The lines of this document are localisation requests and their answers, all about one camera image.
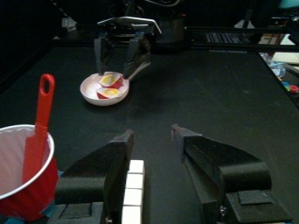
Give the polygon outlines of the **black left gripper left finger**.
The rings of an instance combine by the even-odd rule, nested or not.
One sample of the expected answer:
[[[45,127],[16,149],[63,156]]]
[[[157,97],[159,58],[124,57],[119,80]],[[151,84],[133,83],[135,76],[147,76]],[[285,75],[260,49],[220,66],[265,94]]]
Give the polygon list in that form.
[[[128,129],[60,175],[53,224],[120,224],[133,142]]]

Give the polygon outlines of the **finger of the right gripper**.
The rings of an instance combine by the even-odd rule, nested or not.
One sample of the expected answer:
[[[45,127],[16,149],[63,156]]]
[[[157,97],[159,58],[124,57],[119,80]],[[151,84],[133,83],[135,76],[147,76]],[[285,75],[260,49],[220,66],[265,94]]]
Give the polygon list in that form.
[[[144,34],[136,34],[128,42],[123,75],[125,78],[136,71],[137,67],[149,59],[151,44]]]
[[[93,50],[96,57],[97,73],[103,74],[108,66],[108,39],[99,37],[93,41]]]

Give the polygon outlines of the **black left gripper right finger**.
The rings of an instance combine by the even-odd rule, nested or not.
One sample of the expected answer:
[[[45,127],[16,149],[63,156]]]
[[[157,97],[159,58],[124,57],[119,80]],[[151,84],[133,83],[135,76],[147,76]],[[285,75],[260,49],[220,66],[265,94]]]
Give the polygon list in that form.
[[[199,198],[200,224],[291,224],[259,158],[179,125],[172,140]]]

